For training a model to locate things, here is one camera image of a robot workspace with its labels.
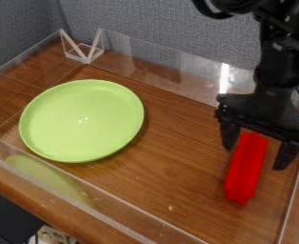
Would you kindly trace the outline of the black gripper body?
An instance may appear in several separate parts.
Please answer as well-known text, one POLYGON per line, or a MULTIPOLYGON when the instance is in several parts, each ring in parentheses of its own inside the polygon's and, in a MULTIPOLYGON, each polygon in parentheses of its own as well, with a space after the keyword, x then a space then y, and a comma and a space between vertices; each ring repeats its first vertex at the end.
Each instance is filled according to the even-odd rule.
POLYGON ((263 133, 286 142, 299 143, 299 110, 291 95, 294 89, 259 87, 251 94, 220 93, 216 117, 240 128, 263 133))

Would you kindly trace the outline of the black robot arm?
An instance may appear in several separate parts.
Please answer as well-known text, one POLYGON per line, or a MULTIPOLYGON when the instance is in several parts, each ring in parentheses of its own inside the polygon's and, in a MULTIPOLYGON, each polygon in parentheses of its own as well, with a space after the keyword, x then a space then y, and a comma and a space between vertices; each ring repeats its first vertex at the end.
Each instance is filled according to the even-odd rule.
POLYGON ((243 128, 282 141, 274 168, 283 170, 299 154, 299 0, 192 0, 212 19, 251 13, 259 22, 260 60, 255 68, 256 89, 250 94, 218 95, 216 117, 227 149, 243 128))

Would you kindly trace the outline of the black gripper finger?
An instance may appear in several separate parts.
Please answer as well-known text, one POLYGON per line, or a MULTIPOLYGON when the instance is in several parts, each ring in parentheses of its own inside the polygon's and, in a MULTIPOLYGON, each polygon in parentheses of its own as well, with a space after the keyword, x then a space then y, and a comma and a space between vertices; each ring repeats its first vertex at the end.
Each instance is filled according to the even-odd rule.
POLYGON ((236 145, 240 135, 240 126, 232 123, 230 120, 223 119, 220 122, 222 142, 224 148, 231 151, 236 145))
POLYGON ((284 170, 295 160, 299 154, 299 143, 294 141, 286 141, 282 143, 274 169, 276 171, 284 170))

